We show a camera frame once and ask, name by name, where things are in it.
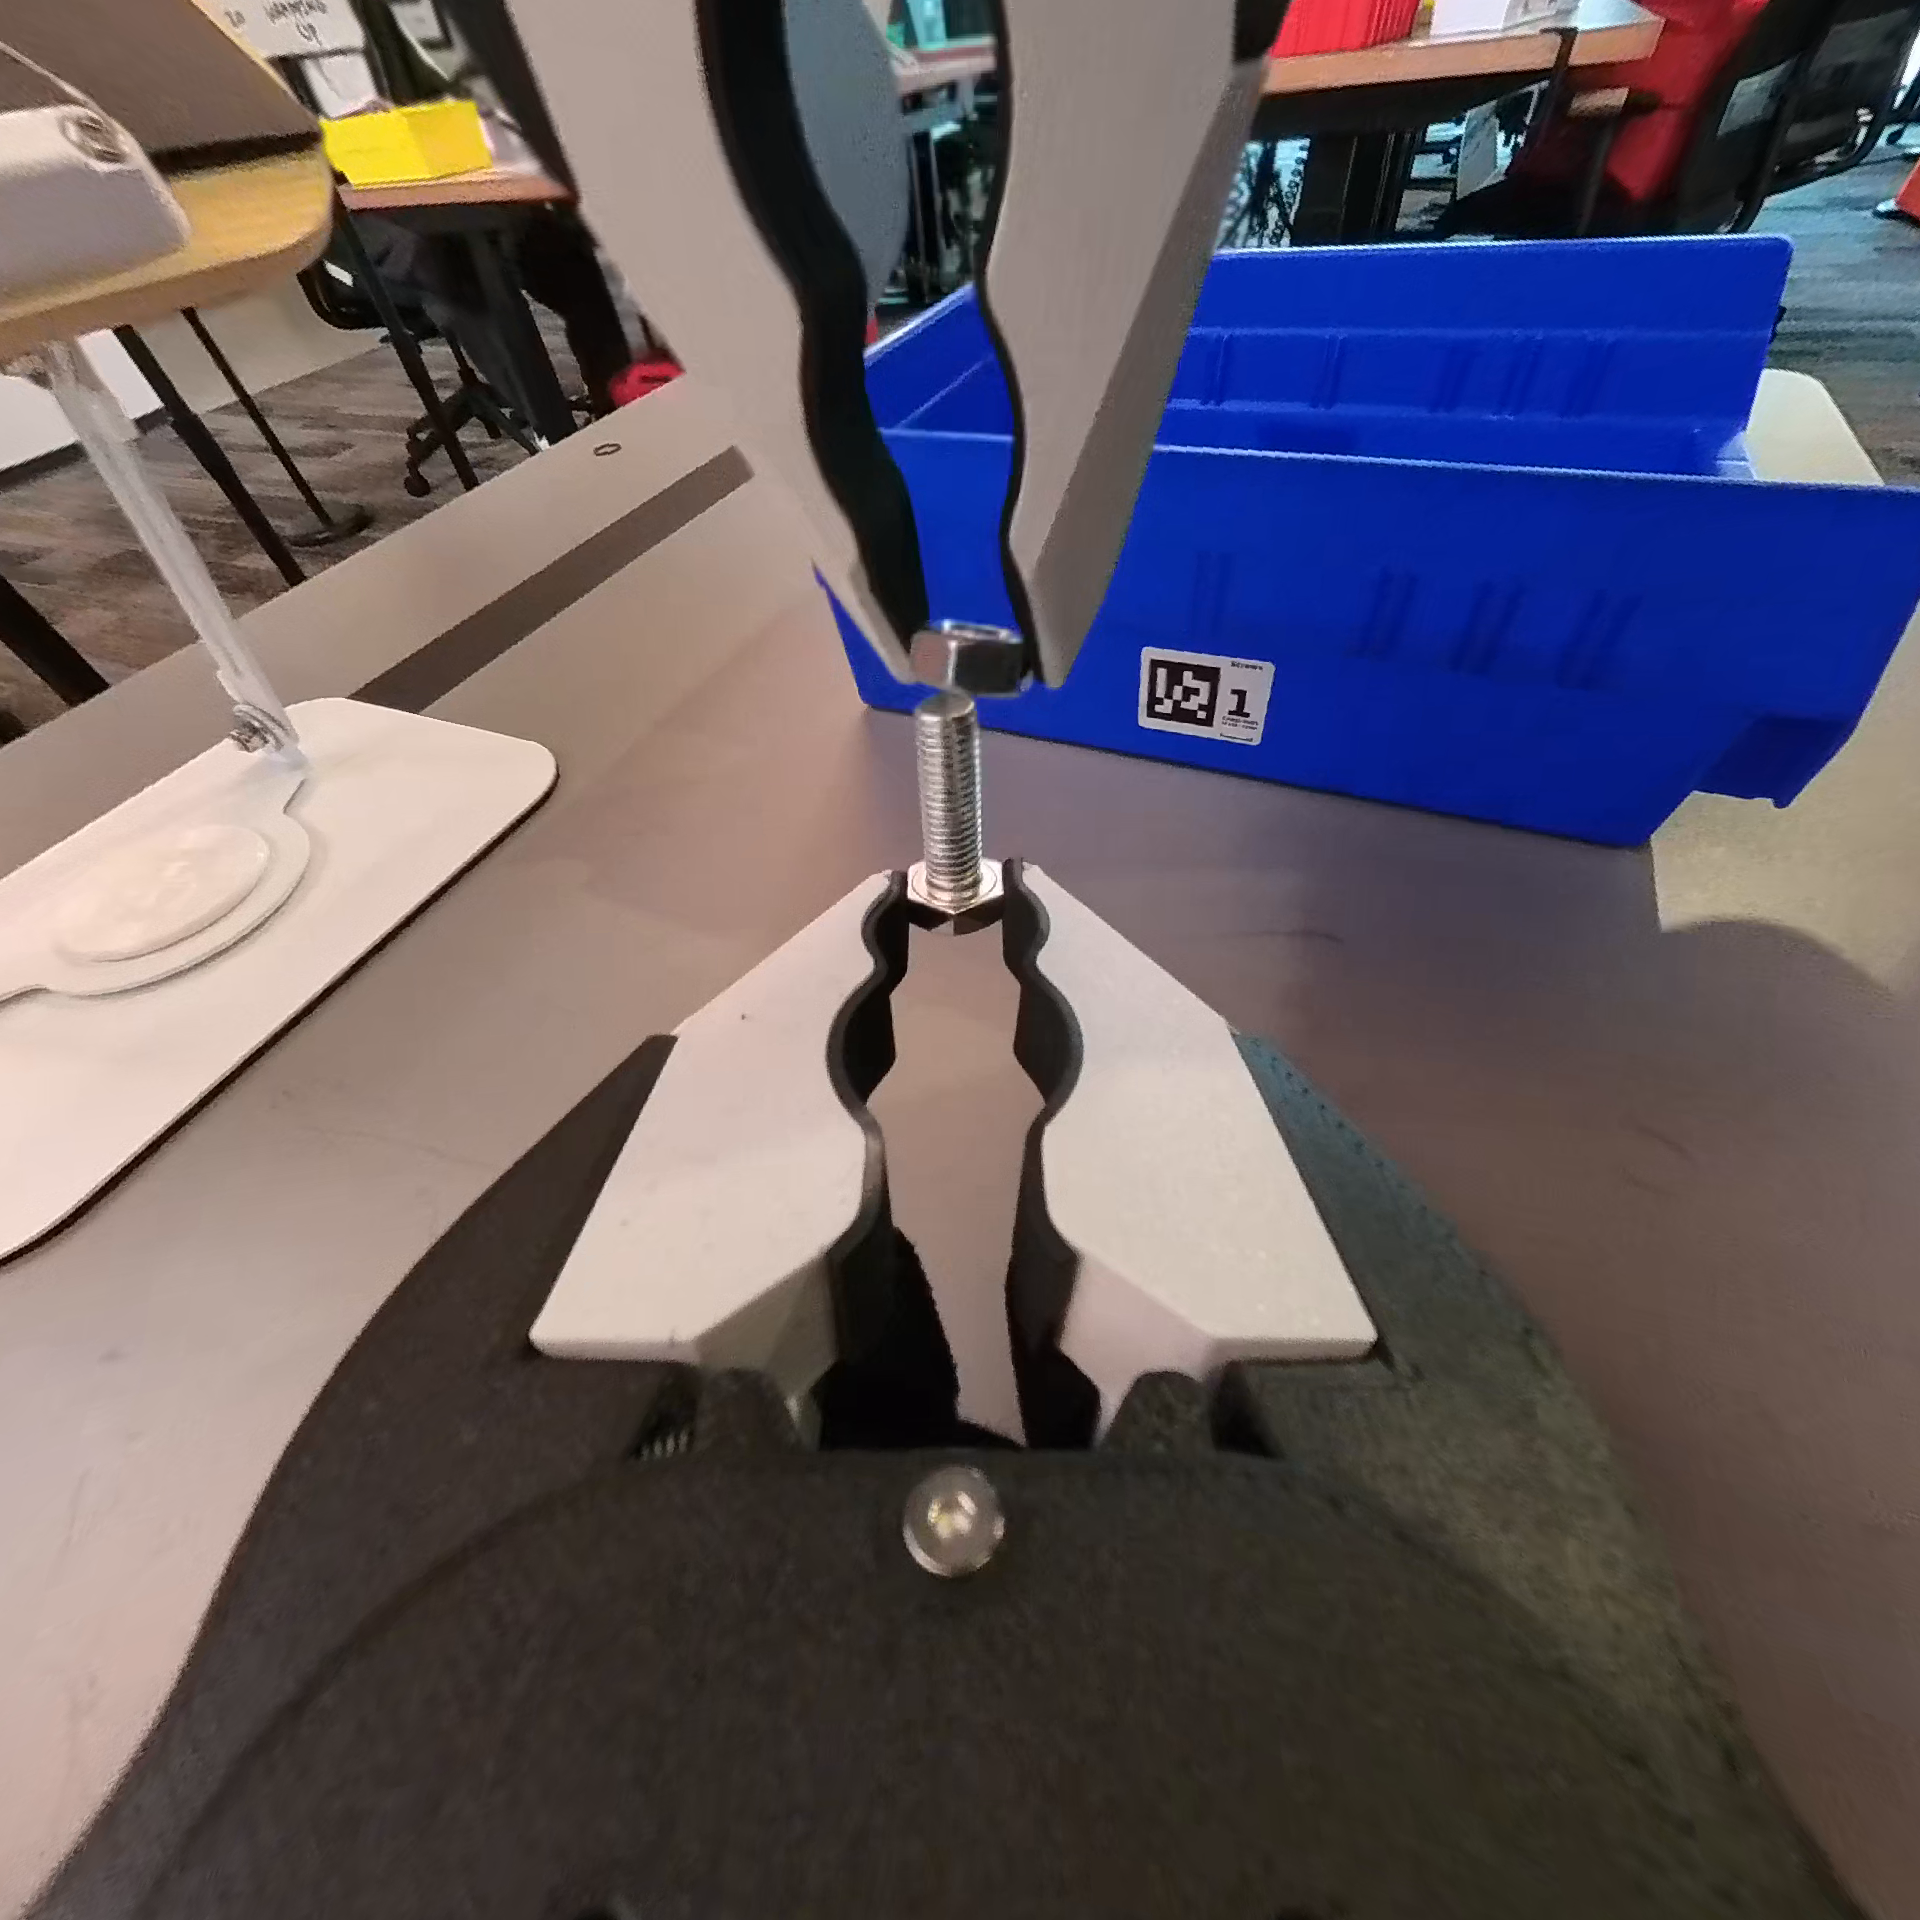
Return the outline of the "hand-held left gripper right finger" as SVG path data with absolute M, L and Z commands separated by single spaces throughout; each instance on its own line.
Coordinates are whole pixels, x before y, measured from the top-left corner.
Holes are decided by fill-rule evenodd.
M 1020 1156 L 1006 1323 L 1029 1443 L 1132 1387 L 1370 1358 L 1379 1331 L 1224 1016 L 1029 861 L 1004 867 Z

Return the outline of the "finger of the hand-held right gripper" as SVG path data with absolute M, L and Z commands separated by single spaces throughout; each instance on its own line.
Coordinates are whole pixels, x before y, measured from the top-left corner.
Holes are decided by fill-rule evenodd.
M 1013 422 L 1001 573 L 1049 689 L 1125 543 L 1274 38 L 1270 2 L 1000 7 L 980 313 Z
M 906 232 L 891 43 L 866 4 L 509 4 L 589 227 L 784 484 L 898 681 L 920 542 L 875 422 L 868 321 Z

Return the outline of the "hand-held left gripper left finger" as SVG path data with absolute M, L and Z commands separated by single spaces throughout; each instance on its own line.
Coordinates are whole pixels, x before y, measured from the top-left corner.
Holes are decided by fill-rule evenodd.
M 754 1370 L 836 1443 L 930 1443 L 958 1376 L 894 1222 L 906 882 L 878 874 L 686 1016 L 531 1329 L 543 1357 Z

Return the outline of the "silver hex bolt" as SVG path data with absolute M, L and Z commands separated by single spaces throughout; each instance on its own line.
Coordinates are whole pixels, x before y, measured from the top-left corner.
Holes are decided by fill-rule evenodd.
M 930 690 L 979 698 L 1007 698 L 1032 678 L 1032 662 L 1018 631 L 973 620 L 937 620 L 908 645 L 913 678 Z
M 1001 862 L 984 852 L 980 742 L 971 695 L 944 689 L 914 709 L 922 856 L 906 874 L 906 899 L 928 932 L 966 936 L 995 925 Z

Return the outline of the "blue storage bin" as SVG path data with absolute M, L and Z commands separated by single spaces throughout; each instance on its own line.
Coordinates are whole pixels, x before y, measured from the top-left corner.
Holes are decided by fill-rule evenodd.
M 984 729 L 1602 848 L 1792 805 L 1914 488 L 1765 480 L 1785 234 L 1220 252 L 1067 685 Z

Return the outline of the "brown edged desk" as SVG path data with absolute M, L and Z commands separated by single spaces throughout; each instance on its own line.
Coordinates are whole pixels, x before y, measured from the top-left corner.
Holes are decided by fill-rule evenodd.
M 519 232 L 543 211 L 575 203 L 560 180 L 541 171 L 478 171 L 438 180 L 353 186 L 335 180 L 337 232 L 369 293 L 391 305 L 391 284 L 367 253 L 367 225 L 405 230 L 419 241 L 451 243 L 465 267 L 465 291 L 478 295 L 481 317 L 462 317 L 451 343 L 476 374 L 493 383 L 531 453 L 564 442 L 581 428 L 584 400 L 571 403 L 553 352 L 539 330 L 534 305 L 516 261 Z
M 1292 246 L 1374 245 L 1394 234 L 1424 132 L 1532 85 L 1553 108 L 1582 66 L 1643 61 L 1662 18 L 1582 2 L 1571 18 L 1489 35 L 1431 27 L 1361 49 L 1270 59 L 1253 141 L 1303 141 Z

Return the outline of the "yellow storage bin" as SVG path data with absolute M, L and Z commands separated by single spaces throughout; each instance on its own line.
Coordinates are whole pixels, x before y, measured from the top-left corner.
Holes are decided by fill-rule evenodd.
M 321 132 L 327 162 L 353 188 L 438 183 L 493 168 L 481 111 L 470 99 L 324 117 Z

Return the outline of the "red storage bin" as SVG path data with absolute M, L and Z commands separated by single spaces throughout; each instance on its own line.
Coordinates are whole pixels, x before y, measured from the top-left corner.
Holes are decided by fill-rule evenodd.
M 1317 59 L 1361 52 L 1411 33 L 1423 4 L 1402 2 L 1289 2 L 1272 43 L 1274 59 Z

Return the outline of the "handwritten whiteboard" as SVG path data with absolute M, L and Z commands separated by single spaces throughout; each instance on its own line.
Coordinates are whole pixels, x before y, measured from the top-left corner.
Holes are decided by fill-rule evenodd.
M 359 55 L 364 22 L 351 2 L 210 2 L 221 26 L 264 61 L 312 61 Z

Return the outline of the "dark table slot cover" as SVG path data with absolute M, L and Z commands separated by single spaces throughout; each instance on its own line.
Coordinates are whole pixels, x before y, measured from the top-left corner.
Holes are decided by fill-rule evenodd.
M 445 632 L 398 660 L 353 698 L 373 707 L 422 712 L 478 676 L 531 635 L 583 604 L 628 567 L 753 480 L 738 448 L 697 465 L 576 547 L 531 573 L 523 583 L 457 620 Z

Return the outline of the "white board stand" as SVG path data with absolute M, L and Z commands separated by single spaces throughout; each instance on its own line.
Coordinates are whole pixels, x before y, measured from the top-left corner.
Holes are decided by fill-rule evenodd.
M 230 701 L 225 737 L 3 875 L 1 1253 L 56 1235 L 552 793 L 548 746 L 283 705 L 71 343 L 35 375 Z

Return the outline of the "black office chair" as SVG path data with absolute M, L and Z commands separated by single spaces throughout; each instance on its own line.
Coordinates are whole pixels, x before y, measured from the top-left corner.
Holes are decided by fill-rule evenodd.
M 1768 4 L 1708 98 L 1690 222 L 1744 232 L 1767 199 L 1856 168 L 1900 98 L 1916 15 L 1895 2 Z

